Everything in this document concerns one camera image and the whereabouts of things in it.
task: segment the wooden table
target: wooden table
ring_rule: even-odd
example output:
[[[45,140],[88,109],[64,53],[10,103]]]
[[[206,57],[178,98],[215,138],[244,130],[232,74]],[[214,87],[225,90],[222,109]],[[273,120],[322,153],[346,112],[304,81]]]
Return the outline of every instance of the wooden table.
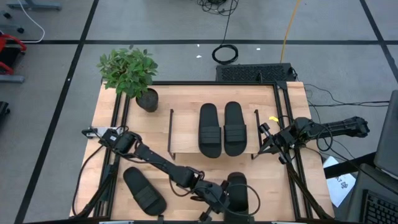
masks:
[[[293,116],[310,118],[303,83],[290,82],[287,84]],[[269,120],[270,116],[277,116],[274,91],[271,86],[156,85],[153,88],[160,96],[159,109],[155,113],[147,113],[137,106],[135,100],[131,100],[127,117],[127,125],[130,130],[139,133],[144,144],[166,159],[173,161],[167,152],[170,109],[173,109],[170,146],[172,152],[177,153],[174,163],[203,170],[206,173],[206,180],[216,183],[221,183],[231,172],[242,172],[245,174],[248,184],[256,189],[261,198],[261,209],[255,215],[256,221],[294,220],[288,175],[286,167],[278,161],[278,155],[263,154],[255,160],[251,160],[249,155],[259,150],[254,110],[259,111],[260,123],[267,122],[269,124],[271,133],[279,131],[277,123]],[[280,96],[282,110],[286,114],[281,91]],[[93,118],[93,126],[109,126],[115,97],[114,89],[105,90],[102,86]],[[238,157],[229,157],[222,153],[217,159],[207,158],[200,154],[197,148],[200,106],[204,103],[214,103],[218,109],[218,118],[222,127],[224,125],[224,107],[229,101],[237,101],[242,106],[248,129],[248,146],[245,153]],[[119,110],[119,123],[123,102],[124,97],[122,97]],[[84,160],[98,148],[97,142],[97,139],[88,140]],[[313,142],[307,145],[313,149],[316,148]],[[83,209],[98,188],[104,152],[105,150],[95,155],[82,173],[80,189],[76,198],[78,211]],[[302,149],[301,154],[309,191],[325,211],[333,216],[320,156],[308,149]],[[165,220],[197,220],[200,214],[207,209],[207,204],[203,202],[174,195],[169,186],[168,175],[162,171],[149,164],[133,164],[122,159],[114,195],[112,220],[157,219],[157,217],[146,215],[138,207],[123,180],[123,172],[131,166],[139,168],[164,196],[167,202],[167,209],[163,214]],[[301,216],[305,217],[302,194],[298,188],[297,195]],[[256,207],[255,195],[249,191],[249,211],[254,211]],[[214,221],[223,219],[222,214],[212,213],[211,216]]]

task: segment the sandal pair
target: sandal pair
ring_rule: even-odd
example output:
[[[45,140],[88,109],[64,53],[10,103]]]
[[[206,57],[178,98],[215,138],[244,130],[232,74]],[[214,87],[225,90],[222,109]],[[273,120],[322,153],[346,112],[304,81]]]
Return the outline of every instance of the sandal pair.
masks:
[[[237,102],[229,102],[225,105],[225,153],[229,156],[238,156],[243,153],[247,143],[241,105]],[[221,128],[218,124],[217,108],[212,103],[205,103],[200,108],[199,149],[209,158],[217,158],[221,155]]]

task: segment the white cable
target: white cable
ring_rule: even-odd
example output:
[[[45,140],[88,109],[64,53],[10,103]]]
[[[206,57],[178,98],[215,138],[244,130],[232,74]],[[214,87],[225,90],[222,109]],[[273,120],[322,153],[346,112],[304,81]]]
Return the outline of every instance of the white cable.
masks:
[[[40,38],[40,40],[35,40],[35,41],[22,41],[22,43],[26,43],[26,44],[28,44],[28,43],[35,44],[35,43],[41,42],[41,41],[43,40],[43,38],[44,38],[44,35],[45,35],[45,31],[44,31],[43,27],[41,27],[36,21],[34,21],[34,20],[26,13],[26,11],[25,11],[25,9],[24,9],[24,6],[23,6],[22,3],[21,3],[21,0],[18,0],[18,2],[19,2],[19,5],[21,6],[22,10],[24,11],[25,15],[26,15],[34,24],[36,24],[40,29],[42,29],[42,31],[43,31],[43,36],[42,36],[42,38]]]

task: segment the black plant pot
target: black plant pot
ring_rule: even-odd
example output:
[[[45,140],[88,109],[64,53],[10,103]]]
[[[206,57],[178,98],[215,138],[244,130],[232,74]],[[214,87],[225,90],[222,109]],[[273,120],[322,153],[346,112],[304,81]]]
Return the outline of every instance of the black plant pot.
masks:
[[[147,112],[155,112],[157,109],[157,103],[159,102],[159,96],[154,89],[148,88],[147,92],[143,92],[142,96],[137,99],[138,106]]]

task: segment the black keyboard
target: black keyboard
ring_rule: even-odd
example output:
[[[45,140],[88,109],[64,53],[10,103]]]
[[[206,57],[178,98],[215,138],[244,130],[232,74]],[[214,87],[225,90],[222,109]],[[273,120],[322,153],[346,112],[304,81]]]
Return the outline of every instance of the black keyboard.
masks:
[[[398,203],[370,190],[364,190],[361,222],[377,224],[398,223]]]
[[[290,63],[218,65],[216,81],[258,82],[295,81]]]

